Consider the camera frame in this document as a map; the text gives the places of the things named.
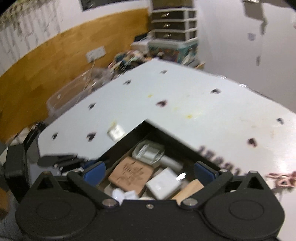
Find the black cardboard box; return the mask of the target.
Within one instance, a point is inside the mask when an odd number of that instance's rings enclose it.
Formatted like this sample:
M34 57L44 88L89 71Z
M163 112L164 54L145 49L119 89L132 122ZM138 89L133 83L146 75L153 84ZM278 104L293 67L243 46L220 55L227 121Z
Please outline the black cardboard box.
M183 172L186 173L186 177L182 180L179 190L164 200L171 200L173 196L185 188L191 181L196 179L194 175L194 164L198 161L203 162L217 171L218 176L222 172L222 168L218 167L218 164L220 164L222 161L220 158L216 159L214 163L210 163L210 153L207 153L206 156L203 157L201 151L191 150L173 136L170 136L168 133L164 132L160 128L157 128L156 126L153 126L147 121L144 121L99 158L97 162L105 163L106 173L104 179L95 187L101 188L106 195L111 196L119 203L128 199L157 200L156 197L154 197L148 190L146 185L143 194L138 196L135 191L125 192L108 180L109 175L112 173L117 164L126 157L132 157L132 152L135 147L144 140L161 144L165 148L165 153L160 159L160 165L154 168L154 173L151 178L155 177L157 174L168 167L171 168L177 175ZM97 162L91 161L87 163L84 166L84 169L94 165Z

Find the wooden block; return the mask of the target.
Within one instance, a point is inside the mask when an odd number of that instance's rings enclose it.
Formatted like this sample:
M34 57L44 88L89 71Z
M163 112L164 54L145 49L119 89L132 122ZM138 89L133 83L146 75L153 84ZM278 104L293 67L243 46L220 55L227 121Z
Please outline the wooden block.
M195 179L191 181L180 192L178 192L175 196L173 196L171 200L175 200L177 204L180 205L183 200L189 198L194 193L200 191L203 188L204 188L204 185L199 180Z

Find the brown engraved leather pouch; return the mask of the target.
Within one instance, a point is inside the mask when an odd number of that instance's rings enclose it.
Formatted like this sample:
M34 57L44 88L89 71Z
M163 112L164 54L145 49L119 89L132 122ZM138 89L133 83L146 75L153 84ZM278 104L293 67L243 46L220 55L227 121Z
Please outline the brown engraved leather pouch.
M138 196L141 196L153 173L152 166L132 157L126 157L117 164L108 180L125 192L135 191Z

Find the white power adapter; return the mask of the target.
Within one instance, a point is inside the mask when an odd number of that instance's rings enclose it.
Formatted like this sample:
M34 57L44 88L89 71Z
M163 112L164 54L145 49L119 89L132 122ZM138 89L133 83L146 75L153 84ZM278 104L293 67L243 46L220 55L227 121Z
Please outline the white power adapter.
M165 168L146 183L148 190L157 200L164 200L179 190L186 173L177 175L171 168Z

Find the clear plastic case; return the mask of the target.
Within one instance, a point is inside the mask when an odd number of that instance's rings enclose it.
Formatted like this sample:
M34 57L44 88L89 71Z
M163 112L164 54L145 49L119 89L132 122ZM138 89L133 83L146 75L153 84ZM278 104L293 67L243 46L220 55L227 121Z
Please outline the clear plastic case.
M140 142L132 152L132 157L154 168L160 165L160 159L165 153L163 145L144 140Z

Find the pink hair clip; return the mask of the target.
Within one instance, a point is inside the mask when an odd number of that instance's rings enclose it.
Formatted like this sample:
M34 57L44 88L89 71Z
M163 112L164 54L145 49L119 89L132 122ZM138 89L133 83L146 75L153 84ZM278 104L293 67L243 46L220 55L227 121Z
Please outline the pink hair clip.
M293 188L295 187L295 171L292 173L269 173L267 178L276 179L278 187Z

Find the clear plastic storage bin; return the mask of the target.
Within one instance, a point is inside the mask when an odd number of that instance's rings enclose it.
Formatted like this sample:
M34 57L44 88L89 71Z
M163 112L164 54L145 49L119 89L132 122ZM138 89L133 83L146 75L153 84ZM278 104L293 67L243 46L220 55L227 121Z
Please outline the clear plastic storage bin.
M104 68L92 68L59 89L47 100L48 116L58 118L85 97L112 80Z

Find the white plastic drawer unit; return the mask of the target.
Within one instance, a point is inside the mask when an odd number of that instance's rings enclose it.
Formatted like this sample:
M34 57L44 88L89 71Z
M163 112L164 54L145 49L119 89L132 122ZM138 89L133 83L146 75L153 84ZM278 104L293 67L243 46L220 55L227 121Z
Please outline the white plastic drawer unit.
M158 9L152 11L151 18L155 39L189 42L198 37L196 9Z

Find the white wall socket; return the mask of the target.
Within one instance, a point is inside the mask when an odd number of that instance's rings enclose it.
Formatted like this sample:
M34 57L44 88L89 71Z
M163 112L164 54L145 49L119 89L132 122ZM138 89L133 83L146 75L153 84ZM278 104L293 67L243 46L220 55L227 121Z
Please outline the white wall socket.
M86 59L88 63L92 63L93 61L100 59L106 55L105 47L101 46L97 49L91 50L86 53Z

